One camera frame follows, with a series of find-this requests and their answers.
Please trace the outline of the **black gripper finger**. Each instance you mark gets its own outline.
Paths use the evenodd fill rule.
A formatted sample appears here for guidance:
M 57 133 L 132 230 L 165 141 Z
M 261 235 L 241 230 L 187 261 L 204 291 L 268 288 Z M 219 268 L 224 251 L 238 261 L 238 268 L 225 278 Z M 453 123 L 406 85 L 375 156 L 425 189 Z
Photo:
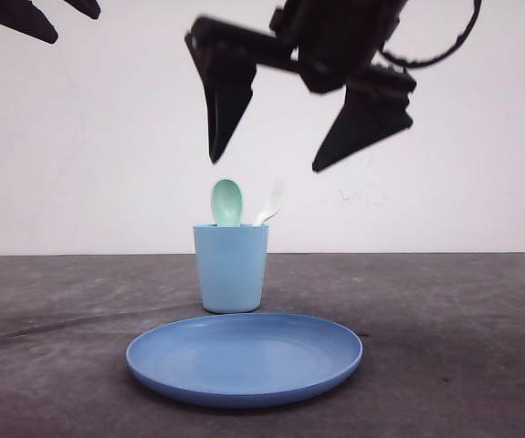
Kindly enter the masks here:
M 0 0 L 0 25 L 54 44 L 58 32 L 31 1 Z
M 65 2 L 91 19 L 100 17 L 101 9 L 96 0 L 65 0 Z

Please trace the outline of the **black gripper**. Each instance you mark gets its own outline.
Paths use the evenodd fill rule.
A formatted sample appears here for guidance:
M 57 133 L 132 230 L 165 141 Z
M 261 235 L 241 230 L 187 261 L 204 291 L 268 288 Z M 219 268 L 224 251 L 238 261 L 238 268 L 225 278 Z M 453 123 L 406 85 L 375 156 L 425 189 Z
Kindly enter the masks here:
M 275 9 L 269 34 L 198 16 L 185 44 L 204 88 L 210 161 L 220 160 L 244 115 L 259 65 L 298 74 L 314 93 L 349 81 L 400 89 L 347 87 L 313 160 L 314 172 L 409 129 L 407 92 L 415 89 L 415 80 L 371 63 L 404 6 L 403 1 L 288 1 Z

